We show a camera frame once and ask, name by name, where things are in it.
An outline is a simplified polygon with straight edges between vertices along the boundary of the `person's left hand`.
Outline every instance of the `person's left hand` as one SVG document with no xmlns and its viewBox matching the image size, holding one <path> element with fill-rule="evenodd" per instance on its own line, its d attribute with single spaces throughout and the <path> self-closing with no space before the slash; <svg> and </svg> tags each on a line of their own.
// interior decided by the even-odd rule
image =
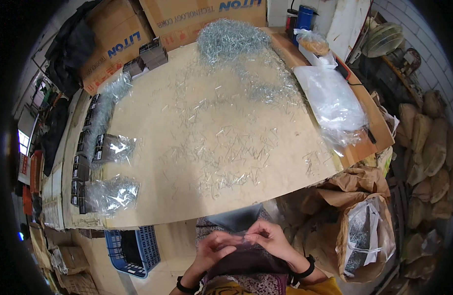
<svg viewBox="0 0 453 295">
<path fill-rule="evenodd" d="M 197 256 L 192 267 L 203 273 L 220 259 L 236 251 L 235 245 L 241 244 L 242 237 L 215 230 L 199 242 Z"/>
</svg>

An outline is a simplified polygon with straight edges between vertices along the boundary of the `window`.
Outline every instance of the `window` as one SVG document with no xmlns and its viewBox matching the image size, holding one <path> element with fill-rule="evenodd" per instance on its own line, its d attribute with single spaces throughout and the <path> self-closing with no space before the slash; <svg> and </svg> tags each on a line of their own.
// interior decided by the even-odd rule
<svg viewBox="0 0 453 295">
<path fill-rule="evenodd" d="M 30 138 L 25 133 L 18 130 L 18 140 L 20 142 L 20 152 L 28 156 L 28 146 L 30 145 Z"/>
</svg>

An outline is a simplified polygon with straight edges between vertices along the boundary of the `fan grille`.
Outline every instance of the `fan grille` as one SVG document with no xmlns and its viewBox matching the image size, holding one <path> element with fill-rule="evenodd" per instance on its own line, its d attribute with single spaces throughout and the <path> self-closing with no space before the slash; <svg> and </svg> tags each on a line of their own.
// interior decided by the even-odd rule
<svg viewBox="0 0 453 295">
<path fill-rule="evenodd" d="M 362 53 L 370 58 L 383 56 L 394 51 L 404 39 L 402 27 L 394 23 L 384 23 L 371 32 L 369 41 Z"/>
</svg>

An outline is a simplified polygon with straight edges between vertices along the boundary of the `person's right hand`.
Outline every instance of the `person's right hand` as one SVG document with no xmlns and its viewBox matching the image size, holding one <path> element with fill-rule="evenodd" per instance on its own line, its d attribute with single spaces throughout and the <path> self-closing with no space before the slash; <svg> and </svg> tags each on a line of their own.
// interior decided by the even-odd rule
<svg viewBox="0 0 453 295">
<path fill-rule="evenodd" d="M 278 224 L 273 224 L 263 219 L 257 220 L 247 231 L 244 239 L 252 245 L 259 244 L 271 255 L 281 258 L 286 262 L 293 261 L 299 254 L 289 244 Z"/>
</svg>

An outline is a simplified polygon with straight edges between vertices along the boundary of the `wooden tabletop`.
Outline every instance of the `wooden tabletop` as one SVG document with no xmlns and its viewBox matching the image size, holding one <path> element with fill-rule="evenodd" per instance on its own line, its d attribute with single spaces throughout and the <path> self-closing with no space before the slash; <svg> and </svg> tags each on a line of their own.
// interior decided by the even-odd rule
<svg viewBox="0 0 453 295">
<path fill-rule="evenodd" d="M 288 67 L 307 65 L 287 37 L 269 30 Z M 238 209 L 314 185 L 393 144 L 363 86 L 352 89 L 370 118 L 376 144 L 364 135 L 362 144 L 348 147 L 340 159 L 318 134 L 311 111 L 297 103 L 299 95 L 275 107 L 252 101 L 235 71 L 208 73 L 198 58 L 195 43 L 170 51 L 169 62 L 134 80 L 130 96 L 115 107 L 108 133 L 136 138 L 135 154 L 130 163 L 104 164 L 99 178 L 134 177 L 141 183 L 136 206 L 111 218 L 79 215 L 70 204 L 71 175 L 63 173 L 66 228 L 133 229 Z M 257 61 L 247 67 L 264 80 L 282 70 Z M 359 83 L 353 74 L 349 81 Z M 230 106 L 203 104 L 212 99 Z M 85 113 L 88 106 L 84 101 L 76 109 Z M 74 142 L 67 142 L 68 155 L 76 150 L 82 124 L 83 115 L 71 122 L 75 132 Z"/>
</svg>

